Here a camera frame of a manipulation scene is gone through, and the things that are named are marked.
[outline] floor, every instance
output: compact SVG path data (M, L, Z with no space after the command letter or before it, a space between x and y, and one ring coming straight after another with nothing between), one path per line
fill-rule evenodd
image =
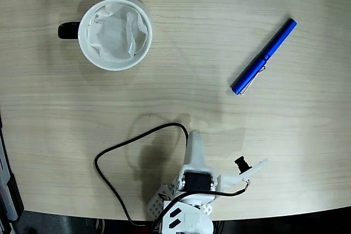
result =
M216 222L216 225L220 227L217 234L337 233L349 229L349 215L351 207L278 218L230 220L223 223L222 232L221 222ZM147 228L133 228L127 221L105 220L104 223L104 234L148 232ZM24 211L20 221L14 226L17 234L101 234L102 221Z

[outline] black cable strip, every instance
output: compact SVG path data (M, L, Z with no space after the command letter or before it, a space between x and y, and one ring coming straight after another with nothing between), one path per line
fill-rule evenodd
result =
M128 219L129 222L130 222L132 225L134 225L134 226L146 226L146 225L135 223L135 222L132 220L131 216L129 216L128 210L127 210L126 205L124 204L124 202L123 202L121 196L117 193L117 191L116 191L115 188L112 186L112 184L111 184L111 183L108 181L108 179L104 176L103 172L101 172L101 169L100 169L100 167L99 167L99 165L98 165L98 160L99 160L99 158L100 158L101 156L103 156L104 154L106 154L106 153L108 153L108 152L110 152L110 151L112 151L112 150L115 150L115 149L117 149L117 148L120 148L120 147L122 147L122 146L124 146L124 145L131 144L132 142L135 142L135 141L137 141L137 140L139 140L139 139L141 139L141 138L144 138L144 137L146 137L146 136L148 136L148 135L150 135L150 134L152 134L152 133L154 133L154 132L156 132L156 131L158 131L158 130L161 130L161 129L166 128L166 127L171 127L171 126L178 126L178 127L180 127L180 128L183 130L184 135L185 135L185 138L186 138L186 142L188 143L188 137L189 137L188 131L186 130L186 128L185 128L182 124L180 124L180 123L166 123L166 124L160 125L160 126L158 126L158 127L155 127L154 129L151 129L151 130L149 130L149 131L147 131L147 132L145 132L145 133L143 133L143 134L140 134L140 135L138 135L138 136L136 136L136 137L134 137L134 138L132 138L132 139L129 139L129 140L125 141L125 142L122 142L122 143L120 143L120 144L118 144L118 145L115 145L115 146L112 146L112 147L107 148L107 149L105 149L104 151L98 153L98 155L97 155L97 156L95 157L95 159L94 159L94 165L95 165L95 168L96 168L96 170L97 170L99 176L100 176L100 177L102 178L102 180L107 184L107 186L110 188L110 190L115 194L115 196L117 197L118 201L120 202L120 204L121 204L121 206L122 206L122 208L123 208L123 211L124 211L124 213L125 213L127 219Z

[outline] pen clip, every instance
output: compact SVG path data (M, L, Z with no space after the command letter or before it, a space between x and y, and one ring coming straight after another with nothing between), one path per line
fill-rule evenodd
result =
M250 87L250 85L251 85L251 83L253 82L253 80L257 77L257 75L258 75L260 72L262 72L262 71L264 71L264 70L265 70L265 66L263 66L263 67L257 72L257 74L256 74L255 76L253 76L253 78L251 79L251 81L247 84L247 86L244 87L244 90L243 90L242 92L240 92L239 94L240 94L240 95L244 95L244 94L246 93L247 89Z

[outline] white mug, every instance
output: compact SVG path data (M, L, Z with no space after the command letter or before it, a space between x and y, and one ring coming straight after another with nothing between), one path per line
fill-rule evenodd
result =
M105 5L112 3L125 4L136 9L144 19L149 34L141 52L136 54L133 58L122 62L111 62L104 60L100 57L98 51L88 44L87 39L87 28L95 12ZM81 22L66 22L61 24L58 28L58 36L61 39L78 39L83 54L95 66L108 71L122 71L141 62L141 60L148 53L152 41L152 19L146 6L138 0L104 0L89 8L89 10L84 14Z

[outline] blue pen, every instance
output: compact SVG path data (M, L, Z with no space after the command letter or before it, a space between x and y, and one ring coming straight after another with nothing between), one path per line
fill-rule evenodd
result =
M244 72L236 79L231 86L233 92L237 95L245 93L251 82L255 79L262 70L265 69L265 64L270 57L275 53L278 47L283 43L286 37L297 25L293 19L288 19L280 31L274 36L269 44L261 51L261 53L251 62Z

